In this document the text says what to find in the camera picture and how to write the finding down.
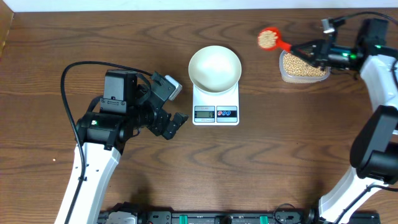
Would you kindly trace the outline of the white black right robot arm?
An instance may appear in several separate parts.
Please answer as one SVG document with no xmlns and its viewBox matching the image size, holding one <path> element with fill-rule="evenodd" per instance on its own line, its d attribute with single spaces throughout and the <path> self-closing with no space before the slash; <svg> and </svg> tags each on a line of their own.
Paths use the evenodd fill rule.
<svg viewBox="0 0 398 224">
<path fill-rule="evenodd" d="M 373 115 L 355 138 L 350 167 L 334 188 L 309 211 L 307 223 L 348 223 L 353 213 L 380 190 L 397 182 L 397 50 L 386 46 L 392 18 L 365 19 L 353 47 L 335 44 L 338 28 L 348 16 L 322 21 L 326 40 L 293 45 L 290 53 L 313 67 L 359 72 L 371 100 Z"/>
</svg>

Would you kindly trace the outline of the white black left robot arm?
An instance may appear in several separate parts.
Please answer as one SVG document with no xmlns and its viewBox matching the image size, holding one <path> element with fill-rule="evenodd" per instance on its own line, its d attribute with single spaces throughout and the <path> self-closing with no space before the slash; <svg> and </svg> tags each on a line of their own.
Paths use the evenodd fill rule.
<svg viewBox="0 0 398 224">
<path fill-rule="evenodd" d="M 163 109 L 182 86 L 155 72 L 146 79 L 134 70 L 108 70 L 104 93 L 75 123 L 73 169 L 56 223 L 96 223 L 109 180 L 127 141 L 142 128 L 172 139 L 188 115 Z"/>
</svg>

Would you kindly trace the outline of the red plastic measuring scoop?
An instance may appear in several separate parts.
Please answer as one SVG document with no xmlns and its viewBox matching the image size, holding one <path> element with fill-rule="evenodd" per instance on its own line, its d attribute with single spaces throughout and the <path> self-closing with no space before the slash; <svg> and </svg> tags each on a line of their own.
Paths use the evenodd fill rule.
<svg viewBox="0 0 398 224">
<path fill-rule="evenodd" d="M 275 49 L 282 49 L 290 52 L 291 45 L 282 40 L 279 29 L 276 27 L 267 27 L 260 31 L 257 37 L 257 44 L 261 49 L 272 51 Z"/>
</svg>

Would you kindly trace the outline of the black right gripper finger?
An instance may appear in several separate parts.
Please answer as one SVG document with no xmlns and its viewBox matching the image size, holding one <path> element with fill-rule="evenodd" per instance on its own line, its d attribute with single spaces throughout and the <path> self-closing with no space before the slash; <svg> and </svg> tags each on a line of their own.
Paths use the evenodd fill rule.
<svg viewBox="0 0 398 224">
<path fill-rule="evenodd" d="M 319 49 L 323 44 L 325 43 L 325 40 L 323 39 L 316 39 L 316 40 L 311 40 L 302 44 L 295 44 L 291 46 L 290 51 L 305 51 L 305 50 L 315 50 Z"/>
<path fill-rule="evenodd" d="M 290 53 L 315 68 L 324 67 L 324 64 L 320 60 L 320 49 L 318 47 L 293 46 L 290 49 Z"/>
</svg>

